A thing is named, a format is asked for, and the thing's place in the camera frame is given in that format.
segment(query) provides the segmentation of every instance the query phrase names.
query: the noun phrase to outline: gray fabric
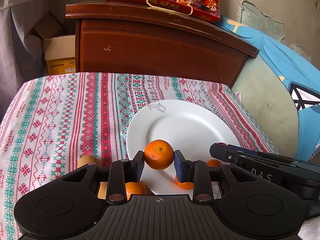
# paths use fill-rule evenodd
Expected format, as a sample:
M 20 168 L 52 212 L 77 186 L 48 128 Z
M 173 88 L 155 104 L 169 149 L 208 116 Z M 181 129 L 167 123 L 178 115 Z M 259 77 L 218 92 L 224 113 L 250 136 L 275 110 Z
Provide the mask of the gray fabric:
M 236 20 L 284 44 L 283 23 L 264 14 L 253 3 L 242 0 L 238 8 Z
M 21 85 L 46 73 L 43 41 L 31 30 L 47 12 L 47 0 L 0 10 L 0 121 Z

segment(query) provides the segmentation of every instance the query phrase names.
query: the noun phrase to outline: embroidered tablecloth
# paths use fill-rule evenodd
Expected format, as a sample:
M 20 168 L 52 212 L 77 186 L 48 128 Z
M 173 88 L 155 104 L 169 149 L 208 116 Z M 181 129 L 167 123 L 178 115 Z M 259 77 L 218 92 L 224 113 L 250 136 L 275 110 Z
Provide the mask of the embroidered tablecloth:
M 104 166 L 128 158 L 126 133 L 139 109 L 178 99 L 220 117 L 240 145 L 278 154 L 230 88 L 183 78 L 74 73 L 25 83 L 0 126 L 0 240 L 21 235 L 13 217 L 17 200 L 94 155 Z

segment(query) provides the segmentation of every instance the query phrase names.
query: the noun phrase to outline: orange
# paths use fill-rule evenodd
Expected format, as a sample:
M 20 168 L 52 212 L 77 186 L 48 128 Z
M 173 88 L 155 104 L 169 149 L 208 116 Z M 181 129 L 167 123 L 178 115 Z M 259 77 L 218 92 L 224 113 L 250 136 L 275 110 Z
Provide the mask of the orange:
M 147 186 L 139 181 L 137 183 L 128 182 L 125 184 L 125 189 L 127 190 L 127 199 L 129 200 L 131 194 L 147 195 L 148 189 Z
M 171 145 L 163 140 L 150 142 L 144 149 L 144 160 L 154 170 L 164 170 L 173 162 Z
M 219 167 L 220 163 L 221 163 L 221 161 L 219 161 L 217 159 L 212 159 L 212 160 L 207 161 L 207 165 L 210 167 Z
M 81 166 L 86 165 L 87 163 L 97 163 L 98 167 L 101 167 L 101 162 L 96 157 L 92 155 L 84 155 L 79 159 L 77 163 L 77 168 L 80 168 Z
M 107 188 L 108 188 L 108 182 L 101 182 L 100 183 L 98 198 L 106 199 Z
M 178 185 L 179 188 L 185 189 L 185 190 L 189 190 L 189 189 L 193 189 L 193 183 L 192 182 L 184 182 L 181 183 L 178 181 L 178 176 L 176 175 L 176 184 Z

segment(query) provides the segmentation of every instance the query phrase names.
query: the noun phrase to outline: gold rope handle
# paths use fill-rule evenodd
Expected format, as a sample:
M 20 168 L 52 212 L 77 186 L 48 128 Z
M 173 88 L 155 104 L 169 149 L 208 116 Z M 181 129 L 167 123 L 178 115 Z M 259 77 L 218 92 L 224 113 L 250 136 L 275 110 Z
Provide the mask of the gold rope handle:
M 146 0 L 147 2 L 147 5 L 149 5 L 150 7 L 156 9 L 156 10 L 159 10 L 159 11 L 164 11 L 164 12 L 171 12 L 171 13 L 178 13 L 178 14 L 183 14 L 183 15 L 191 15 L 193 13 L 193 7 L 191 5 L 192 3 L 192 0 L 187 4 L 190 8 L 191 8 L 191 12 L 189 14 L 185 14 L 185 13 L 180 13 L 180 12 L 177 12 L 177 11 L 174 11 L 174 10 L 169 10 L 169 9 L 166 9 L 166 8 L 161 8 L 161 7 L 158 7 L 158 6 L 154 6 L 152 4 L 149 3 L 149 0 Z

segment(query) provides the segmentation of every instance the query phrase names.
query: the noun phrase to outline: wooden nightstand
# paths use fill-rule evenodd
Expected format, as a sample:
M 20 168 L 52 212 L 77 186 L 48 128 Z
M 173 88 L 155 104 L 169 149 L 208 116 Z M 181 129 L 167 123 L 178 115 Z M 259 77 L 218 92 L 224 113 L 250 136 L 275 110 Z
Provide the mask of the wooden nightstand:
M 77 72 L 137 73 L 232 86 L 259 50 L 215 25 L 138 4 L 66 6 L 76 22 Z

